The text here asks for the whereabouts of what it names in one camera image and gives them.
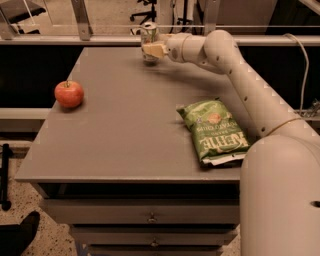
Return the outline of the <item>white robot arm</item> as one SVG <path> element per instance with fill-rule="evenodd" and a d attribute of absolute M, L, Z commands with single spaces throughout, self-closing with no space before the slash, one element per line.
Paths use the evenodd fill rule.
<path fill-rule="evenodd" d="M 260 139 L 240 172 L 241 256 L 320 256 L 320 136 L 224 30 L 163 35 L 143 51 L 228 76 Z"/>

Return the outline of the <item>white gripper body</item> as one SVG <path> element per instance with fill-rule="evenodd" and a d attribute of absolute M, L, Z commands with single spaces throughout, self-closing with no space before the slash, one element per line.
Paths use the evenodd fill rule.
<path fill-rule="evenodd" d="M 183 63 L 183 43 L 187 38 L 186 33 L 170 34 L 166 41 L 168 57 L 174 61 Z"/>

